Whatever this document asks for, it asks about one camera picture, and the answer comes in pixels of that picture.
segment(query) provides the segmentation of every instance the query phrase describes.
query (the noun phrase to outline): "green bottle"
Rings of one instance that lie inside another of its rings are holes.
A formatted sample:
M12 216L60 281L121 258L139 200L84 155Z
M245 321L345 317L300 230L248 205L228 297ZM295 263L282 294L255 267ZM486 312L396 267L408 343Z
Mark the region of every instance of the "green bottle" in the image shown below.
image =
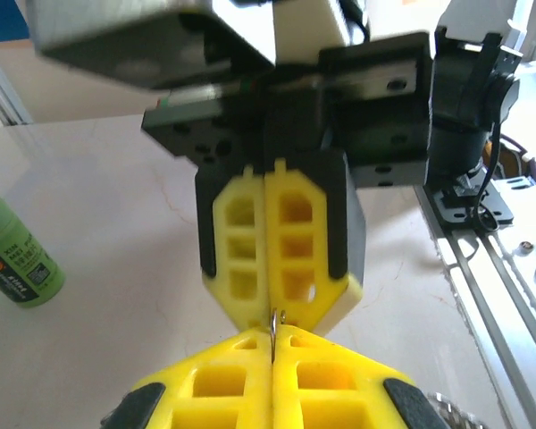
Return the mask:
M20 307L45 303L65 276L12 209L0 198L0 290Z

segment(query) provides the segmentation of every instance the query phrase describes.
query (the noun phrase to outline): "screw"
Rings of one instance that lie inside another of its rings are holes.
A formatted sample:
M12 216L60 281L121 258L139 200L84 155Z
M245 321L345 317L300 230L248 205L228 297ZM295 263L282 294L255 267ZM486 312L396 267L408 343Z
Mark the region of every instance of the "screw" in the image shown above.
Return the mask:
M520 243L520 249L523 253L528 254L534 250L534 245L530 241Z

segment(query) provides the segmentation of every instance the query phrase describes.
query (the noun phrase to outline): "yellow 3d-printed part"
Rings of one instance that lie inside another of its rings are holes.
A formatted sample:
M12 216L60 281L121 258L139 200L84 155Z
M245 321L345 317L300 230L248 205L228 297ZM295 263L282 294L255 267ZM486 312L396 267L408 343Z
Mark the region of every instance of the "yellow 3d-printed part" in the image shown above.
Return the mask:
M287 170L283 159L264 176L264 192L270 305L286 310L287 324L324 334L363 295L347 273L338 280L329 275L325 193L302 172Z
M274 429L407 429L386 379L405 375L294 326L276 332Z
M267 325L264 179L247 167L214 201L216 277L204 276L207 289L240 331Z
M241 333L141 380L165 389L147 429L272 428L272 363L265 328Z

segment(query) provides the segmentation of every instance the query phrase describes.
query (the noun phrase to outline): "white marble table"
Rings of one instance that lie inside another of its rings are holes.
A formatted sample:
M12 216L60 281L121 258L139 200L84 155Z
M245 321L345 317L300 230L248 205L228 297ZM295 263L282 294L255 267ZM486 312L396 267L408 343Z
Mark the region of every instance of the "white marble table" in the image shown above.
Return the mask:
M0 294L0 429L98 428L137 379L235 333L201 284L195 170L140 120L0 130L0 194L67 273L42 307ZM365 296L329 338L504 427L413 190L359 195Z

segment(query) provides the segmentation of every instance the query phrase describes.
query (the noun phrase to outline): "black rubber pad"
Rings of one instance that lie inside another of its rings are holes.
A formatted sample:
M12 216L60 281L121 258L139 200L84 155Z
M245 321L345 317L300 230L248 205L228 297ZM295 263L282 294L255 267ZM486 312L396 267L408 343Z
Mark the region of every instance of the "black rubber pad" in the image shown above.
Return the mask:
M146 429L164 390L164 384L151 383L128 393L101 429Z
M385 380L383 387L409 429L448 429L416 387L395 378Z

